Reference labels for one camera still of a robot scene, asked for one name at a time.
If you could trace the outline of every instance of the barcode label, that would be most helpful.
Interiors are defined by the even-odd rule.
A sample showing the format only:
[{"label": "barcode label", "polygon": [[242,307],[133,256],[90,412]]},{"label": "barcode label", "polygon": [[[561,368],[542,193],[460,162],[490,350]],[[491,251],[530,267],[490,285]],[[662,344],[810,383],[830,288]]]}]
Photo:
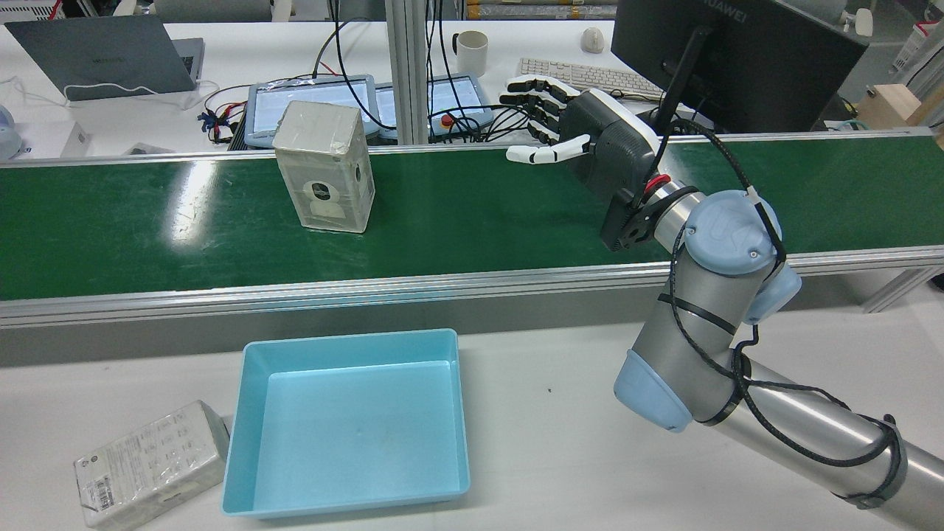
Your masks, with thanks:
[{"label": "barcode label", "polygon": [[114,496],[111,494],[111,478],[107,475],[95,481],[93,487],[93,496],[98,503],[98,510],[103,511],[112,505],[115,505]]}]

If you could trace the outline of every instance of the monitor stand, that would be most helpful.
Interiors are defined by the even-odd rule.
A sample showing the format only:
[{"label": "monitor stand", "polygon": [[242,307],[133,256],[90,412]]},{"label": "monitor stand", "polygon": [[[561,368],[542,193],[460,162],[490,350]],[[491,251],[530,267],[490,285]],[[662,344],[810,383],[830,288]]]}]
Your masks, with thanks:
[{"label": "monitor stand", "polygon": [[[695,70],[695,64],[698,62],[701,49],[712,33],[709,26],[697,26],[692,30],[691,37],[688,38],[688,44],[685,45],[685,51],[679,60],[678,66],[674,68],[672,81],[668,84],[666,95],[659,104],[658,111],[653,116],[652,111],[646,111],[639,114],[644,122],[649,124],[652,130],[658,135],[665,135],[671,132],[672,117],[675,116],[675,110],[678,109],[682,101],[682,92],[688,86],[692,78],[692,72]],[[669,65],[663,63],[663,68],[669,70]]]}]

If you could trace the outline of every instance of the black monitor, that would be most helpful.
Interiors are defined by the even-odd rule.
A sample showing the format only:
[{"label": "black monitor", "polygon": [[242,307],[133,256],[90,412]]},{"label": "black monitor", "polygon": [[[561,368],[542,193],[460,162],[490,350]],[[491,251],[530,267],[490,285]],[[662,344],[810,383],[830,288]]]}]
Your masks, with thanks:
[{"label": "black monitor", "polygon": [[777,0],[620,0],[612,49],[666,90],[664,134],[680,101],[726,132],[808,131],[867,47]]}]

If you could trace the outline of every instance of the metal frame post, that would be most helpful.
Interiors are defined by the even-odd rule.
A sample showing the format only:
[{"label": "metal frame post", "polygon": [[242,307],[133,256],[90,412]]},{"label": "metal frame post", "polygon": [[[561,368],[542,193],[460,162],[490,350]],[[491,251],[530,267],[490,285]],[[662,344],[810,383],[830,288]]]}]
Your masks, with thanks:
[{"label": "metal frame post", "polygon": [[396,138],[401,146],[428,144],[426,0],[385,0]]}]

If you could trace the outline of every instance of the keyboard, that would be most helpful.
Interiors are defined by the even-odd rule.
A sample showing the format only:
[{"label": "keyboard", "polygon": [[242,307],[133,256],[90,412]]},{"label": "keyboard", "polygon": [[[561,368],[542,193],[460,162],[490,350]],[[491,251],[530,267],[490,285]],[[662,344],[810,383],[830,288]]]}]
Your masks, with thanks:
[{"label": "keyboard", "polygon": [[522,75],[539,74],[556,77],[571,87],[584,90],[596,88],[613,95],[639,95],[650,99],[662,97],[663,90],[634,72],[573,64],[554,60],[524,59],[518,63]]}]

